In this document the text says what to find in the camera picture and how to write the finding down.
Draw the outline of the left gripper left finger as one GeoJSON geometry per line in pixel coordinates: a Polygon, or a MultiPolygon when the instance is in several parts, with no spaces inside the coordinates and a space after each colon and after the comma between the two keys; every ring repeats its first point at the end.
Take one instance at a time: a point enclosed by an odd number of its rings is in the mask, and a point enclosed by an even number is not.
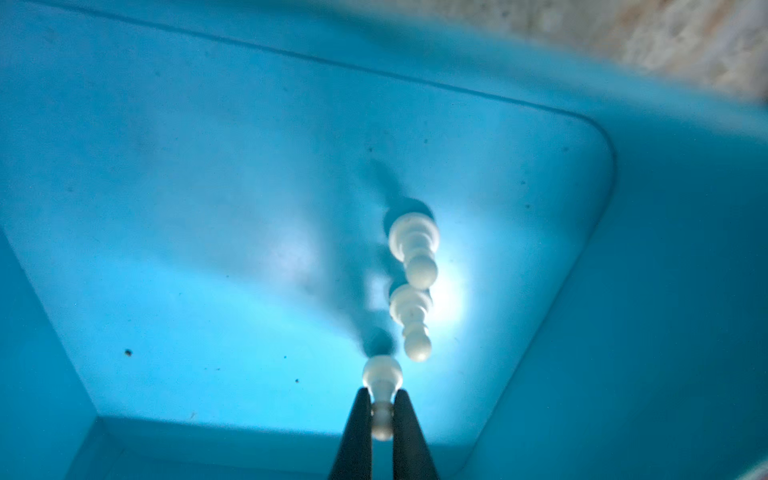
{"type": "Polygon", "coordinates": [[[372,479],[372,404],[367,388],[355,396],[329,480],[372,479]]]}

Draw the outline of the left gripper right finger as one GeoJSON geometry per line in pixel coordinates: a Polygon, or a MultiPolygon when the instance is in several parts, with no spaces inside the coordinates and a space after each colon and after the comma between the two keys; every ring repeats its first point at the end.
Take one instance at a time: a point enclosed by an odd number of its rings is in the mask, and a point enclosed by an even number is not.
{"type": "Polygon", "coordinates": [[[410,396],[405,389],[399,390],[394,400],[393,479],[439,479],[410,396]]]}

